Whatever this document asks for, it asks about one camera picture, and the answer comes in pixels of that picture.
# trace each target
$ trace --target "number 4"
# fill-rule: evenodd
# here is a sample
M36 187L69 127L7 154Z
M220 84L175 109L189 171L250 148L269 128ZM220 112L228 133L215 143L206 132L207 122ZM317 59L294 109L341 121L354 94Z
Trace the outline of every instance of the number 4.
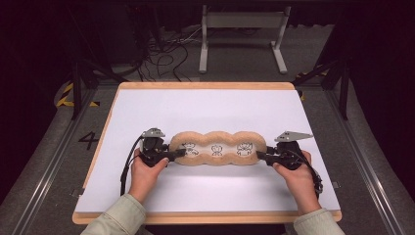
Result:
M78 142L87 142L88 148L86 148L86 150L89 150L91 149L92 142L98 142L98 140L100 140L100 139L94 139L94 137L95 137L95 133L91 131L87 135L80 138Z

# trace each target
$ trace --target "forearm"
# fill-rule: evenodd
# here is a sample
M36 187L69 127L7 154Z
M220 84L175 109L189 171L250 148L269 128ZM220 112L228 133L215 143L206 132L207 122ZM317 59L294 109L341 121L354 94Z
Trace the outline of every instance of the forearm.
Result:
M326 209L320 209L300 216L294 221L299 235L344 235L345 233Z
M114 205L82 232L88 234L135 234L146 219L146 210L131 195L121 196Z

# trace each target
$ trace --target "white board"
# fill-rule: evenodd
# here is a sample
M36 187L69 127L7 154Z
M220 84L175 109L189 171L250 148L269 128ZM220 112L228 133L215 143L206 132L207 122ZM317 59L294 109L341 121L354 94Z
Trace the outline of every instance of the white board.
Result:
M254 131L268 146L286 130L312 134L296 90L120 89L102 146L75 212L104 212L118 198L129 151L151 127L164 143L182 131ZM300 140L324 185L320 204L340 209L314 138ZM130 185L128 173L126 192ZM264 161L254 165L185 166L170 163L149 195L147 212L295 212L284 179Z

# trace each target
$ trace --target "table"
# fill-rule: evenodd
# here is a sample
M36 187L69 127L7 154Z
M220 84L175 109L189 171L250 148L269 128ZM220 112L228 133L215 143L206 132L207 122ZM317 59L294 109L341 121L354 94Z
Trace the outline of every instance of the table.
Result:
M75 223L89 223L116 201L120 172L132 143L145 128L154 127L148 127L152 124L166 134L167 144L168 138L183 128L200 133L254 130L265 138L267 146L275 146L274 137L285 130L311 133L300 97L288 82L122 83L86 177L85 192L73 213ZM314 138L299 143L312 154L313 166L323 179L320 203L340 220L341 209ZM297 205L279 177L262 162L246 166L170 163L146 201L145 223L293 222L298 216Z

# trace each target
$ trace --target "wavy foam piece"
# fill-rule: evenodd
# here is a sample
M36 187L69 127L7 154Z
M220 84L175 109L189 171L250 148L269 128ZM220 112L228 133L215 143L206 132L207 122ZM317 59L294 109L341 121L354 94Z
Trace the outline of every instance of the wavy foam piece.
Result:
M265 139L251 131L230 134L213 131L205 135L194 131L173 136L169 150L186 148L186 156L175 161L182 165L253 165L256 151L266 152Z

